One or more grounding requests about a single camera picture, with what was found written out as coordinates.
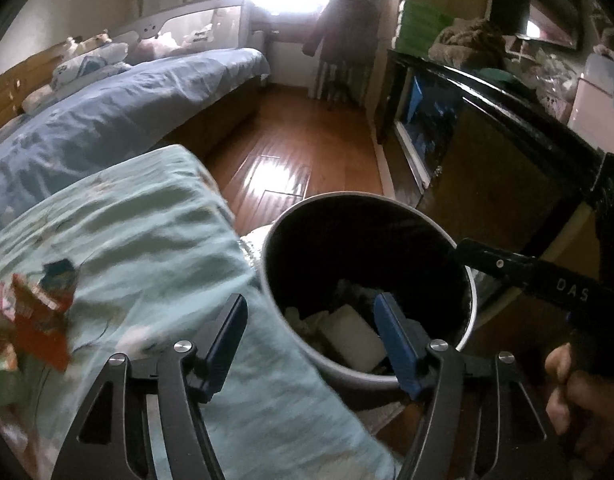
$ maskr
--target snack wrapper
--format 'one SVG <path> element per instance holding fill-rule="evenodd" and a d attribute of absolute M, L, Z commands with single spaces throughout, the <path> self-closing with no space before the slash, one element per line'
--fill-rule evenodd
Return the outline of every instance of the snack wrapper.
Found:
<path fill-rule="evenodd" d="M 24 385 L 14 346 L 0 338 L 0 407 L 17 402 L 24 394 Z"/>
<path fill-rule="evenodd" d="M 14 330 L 14 298 L 11 289 L 0 283 L 0 333 Z"/>
<path fill-rule="evenodd" d="M 21 274 L 12 275 L 12 290 L 16 299 L 15 347 L 64 372 L 69 363 L 64 304 Z"/>
<path fill-rule="evenodd" d="M 65 313 L 74 302 L 78 272 L 68 259 L 43 265 L 45 275 L 38 285 L 58 304 L 58 311 Z"/>

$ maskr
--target white sponge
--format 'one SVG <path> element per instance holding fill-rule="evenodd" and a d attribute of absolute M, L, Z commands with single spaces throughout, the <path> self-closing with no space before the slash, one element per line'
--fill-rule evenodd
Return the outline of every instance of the white sponge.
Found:
<path fill-rule="evenodd" d="M 387 356 L 380 337 L 350 305 L 322 319 L 318 331 L 357 372 L 371 372 Z"/>

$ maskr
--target wooden headboard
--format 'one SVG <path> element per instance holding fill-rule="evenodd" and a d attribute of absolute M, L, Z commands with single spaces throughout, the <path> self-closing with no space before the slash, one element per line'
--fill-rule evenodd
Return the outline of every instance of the wooden headboard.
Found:
<path fill-rule="evenodd" d="M 0 75 L 0 128 L 23 112 L 20 105 L 31 92 L 51 82 L 66 48 L 57 43 Z"/>

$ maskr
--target metal screw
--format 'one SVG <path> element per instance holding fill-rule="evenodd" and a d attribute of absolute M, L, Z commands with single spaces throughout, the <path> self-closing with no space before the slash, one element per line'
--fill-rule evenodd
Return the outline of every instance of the metal screw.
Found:
<path fill-rule="evenodd" d="M 124 354 L 114 354 L 108 359 L 110 366 L 119 366 L 125 362 Z"/>
<path fill-rule="evenodd" d="M 500 354 L 498 354 L 498 359 L 500 359 L 504 364 L 506 365 L 510 365 L 516 362 L 516 358 L 514 357 L 514 355 L 511 352 L 500 352 Z"/>
<path fill-rule="evenodd" d="M 444 352 L 449 348 L 447 341 L 443 341 L 442 339 L 434 339 L 431 341 L 429 346 L 431 346 L 431 349 L 435 350 L 436 352 Z"/>
<path fill-rule="evenodd" d="M 177 351 L 179 354 L 182 354 L 184 352 L 189 352 L 190 349 L 191 349 L 191 343 L 190 341 L 187 341 L 185 339 L 183 339 L 183 341 L 178 341 L 177 343 L 174 344 L 174 350 Z"/>

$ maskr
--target fur blanket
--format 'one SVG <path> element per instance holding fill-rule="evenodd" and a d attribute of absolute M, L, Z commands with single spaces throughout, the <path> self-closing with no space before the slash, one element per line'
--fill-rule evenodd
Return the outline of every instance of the fur blanket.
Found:
<path fill-rule="evenodd" d="M 504 39 L 487 20 L 462 20 L 442 30 L 429 49 L 429 59 L 459 69 L 501 68 Z"/>

